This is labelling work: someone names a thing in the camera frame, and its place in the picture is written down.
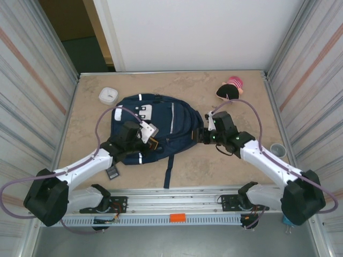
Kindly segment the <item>aluminium mounting rail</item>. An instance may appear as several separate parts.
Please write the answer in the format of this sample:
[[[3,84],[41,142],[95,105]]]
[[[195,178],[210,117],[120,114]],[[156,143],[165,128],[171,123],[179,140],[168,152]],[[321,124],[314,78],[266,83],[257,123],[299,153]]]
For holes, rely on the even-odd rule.
[[[172,214],[189,212],[223,211],[217,202],[224,194],[237,194],[224,188],[174,188],[172,190],[119,190],[111,196],[127,196],[126,213]]]

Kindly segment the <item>small black calculator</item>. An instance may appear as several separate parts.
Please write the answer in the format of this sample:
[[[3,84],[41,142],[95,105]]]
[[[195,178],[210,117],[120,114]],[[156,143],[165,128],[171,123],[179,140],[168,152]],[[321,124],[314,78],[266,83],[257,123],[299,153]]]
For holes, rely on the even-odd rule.
[[[119,172],[118,168],[116,167],[116,165],[113,165],[110,168],[106,169],[106,173],[107,173],[109,180],[113,180],[113,179],[117,178],[118,176],[120,176],[120,172]]]

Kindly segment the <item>orange plastic block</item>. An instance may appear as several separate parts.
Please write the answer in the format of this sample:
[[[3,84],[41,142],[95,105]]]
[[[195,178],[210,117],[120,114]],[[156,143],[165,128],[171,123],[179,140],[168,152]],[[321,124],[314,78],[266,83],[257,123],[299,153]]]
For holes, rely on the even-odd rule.
[[[170,214],[169,215],[170,223],[184,223],[187,221],[185,213]]]

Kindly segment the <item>grey plastic cup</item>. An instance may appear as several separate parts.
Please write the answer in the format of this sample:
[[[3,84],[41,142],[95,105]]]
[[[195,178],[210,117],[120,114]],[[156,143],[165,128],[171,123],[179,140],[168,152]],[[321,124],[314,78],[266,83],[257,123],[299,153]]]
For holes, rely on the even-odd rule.
[[[279,143],[273,143],[270,146],[270,152],[273,155],[277,156],[278,158],[284,158],[287,155],[286,148],[282,144],[279,144]]]

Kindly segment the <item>plush doll pink striped shirt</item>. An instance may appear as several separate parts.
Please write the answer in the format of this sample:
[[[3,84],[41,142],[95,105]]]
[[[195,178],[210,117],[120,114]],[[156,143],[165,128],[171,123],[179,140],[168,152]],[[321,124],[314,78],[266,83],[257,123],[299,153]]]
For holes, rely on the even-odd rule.
[[[243,94],[243,81],[240,77],[232,76],[217,89],[216,96],[223,101],[239,99]]]

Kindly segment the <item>tan wooden door frame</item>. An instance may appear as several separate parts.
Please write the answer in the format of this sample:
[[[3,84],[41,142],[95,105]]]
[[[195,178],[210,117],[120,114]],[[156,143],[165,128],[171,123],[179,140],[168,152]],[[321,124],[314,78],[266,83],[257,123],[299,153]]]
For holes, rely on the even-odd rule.
[[[98,41],[98,44],[100,46],[100,50],[102,52],[102,55],[104,57],[105,63],[108,66],[114,67],[114,63],[109,51],[109,47],[100,23],[100,19],[98,16],[98,13],[96,11],[96,7],[94,5],[94,1],[93,0],[83,0],[83,4],[85,6],[87,15],[90,19],[92,28],[94,30],[96,39]]]

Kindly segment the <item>navy blue backpack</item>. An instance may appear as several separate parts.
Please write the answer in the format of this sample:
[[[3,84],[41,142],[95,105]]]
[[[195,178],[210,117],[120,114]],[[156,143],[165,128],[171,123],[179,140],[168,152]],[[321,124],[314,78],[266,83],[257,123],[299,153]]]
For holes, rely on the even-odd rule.
[[[111,136],[118,134],[126,121],[136,121],[121,107],[132,111],[141,120],[153,124],[158,129],[158,133],[153,137],[158,142],[155,150],[147,154],[138,152],[127,155],[123,163],[137,165],[168,158],[163,185],[168,189],[175,155],[196,144],[192,140],[192,131],[204,125],[200,113],[183,100],[159,94],[128,96],[117,106],[118,108],[111,113]]]

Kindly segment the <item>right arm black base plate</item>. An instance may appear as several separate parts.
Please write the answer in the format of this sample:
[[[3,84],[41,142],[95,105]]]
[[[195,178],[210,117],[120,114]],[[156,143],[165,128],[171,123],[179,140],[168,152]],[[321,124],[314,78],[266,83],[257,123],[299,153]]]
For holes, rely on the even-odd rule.
[[[269,207],[253,205],[246,196],[240,194],[224,194],[219,196],[219,200],[217,202],[223,211],[262,211],[264,208],[270,210]]]

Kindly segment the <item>blue binder clip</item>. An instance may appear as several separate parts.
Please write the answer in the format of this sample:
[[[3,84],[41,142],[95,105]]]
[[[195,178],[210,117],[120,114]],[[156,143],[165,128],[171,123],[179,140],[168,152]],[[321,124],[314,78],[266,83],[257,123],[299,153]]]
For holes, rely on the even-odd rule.
[[[286,234],[290,235],[295,225],[286,216],[283,216],[282,222],[286,225]]]

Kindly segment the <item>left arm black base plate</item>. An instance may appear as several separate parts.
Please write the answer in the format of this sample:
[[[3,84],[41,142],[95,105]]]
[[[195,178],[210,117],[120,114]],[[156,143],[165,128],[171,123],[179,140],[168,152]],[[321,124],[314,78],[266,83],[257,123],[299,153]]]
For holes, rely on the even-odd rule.
[[[128,206],[127,196],[111,196],[104,203],[101,203],[98,207],[87,207],[81,209],[79,212],[81,214],[121,214],[126,213],[126,208]]]

